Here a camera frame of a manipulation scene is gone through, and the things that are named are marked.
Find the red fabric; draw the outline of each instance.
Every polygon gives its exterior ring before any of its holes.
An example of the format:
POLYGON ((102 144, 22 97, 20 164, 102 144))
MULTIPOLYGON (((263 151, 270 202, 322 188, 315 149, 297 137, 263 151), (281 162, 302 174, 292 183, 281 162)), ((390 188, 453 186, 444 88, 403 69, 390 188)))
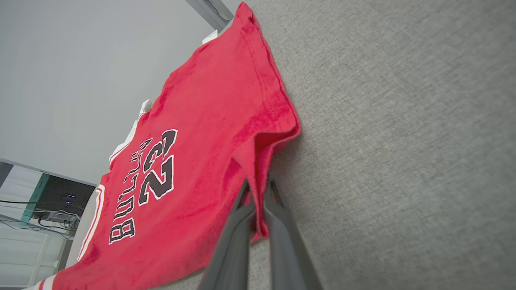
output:
POLYGON ((267 235, 262 200, 270 160, 299 133, 256 17, 242 3, 233 25, 174 71, 152 109, 140 117, 133 140, 101 179, 102 208, 84 255, 57 274, 53 289, 148 289, 205 267, 245 177, 258 205, 259 232, 267 235), (176 130, 175 142, 166 148, 172 139, 163 136, 169 130, 176 130), (153 164, 145 171, 147 155, 160 142, 162 152, 151 154, 153 164), (172 164, 173 189, 158 199, 144 186, 148 200, 140 205, 146 176, 154 171, 166 187, 172 164), (134 190, 119 201, 133 180, 134 190), (120 206, 131 197, 133 209, 115 219, 131 207, 130 202, 120 206), (111 235, 132 233, 128 222, 112 234, 131 218, 134 235, 109 244, 111 235))

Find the chicago bulls jersey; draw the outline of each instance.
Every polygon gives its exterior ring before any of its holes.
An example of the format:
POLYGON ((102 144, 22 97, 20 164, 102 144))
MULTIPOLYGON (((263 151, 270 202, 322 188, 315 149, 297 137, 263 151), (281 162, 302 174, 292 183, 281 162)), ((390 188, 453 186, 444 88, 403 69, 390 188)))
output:
POLYGON ((266 235, 270 160, 299 132, 258 22, 241 4, 232 27, 170 75, 110 158, 77 264, 35 287, 149 289, 203 268, 246 177, 266 235))

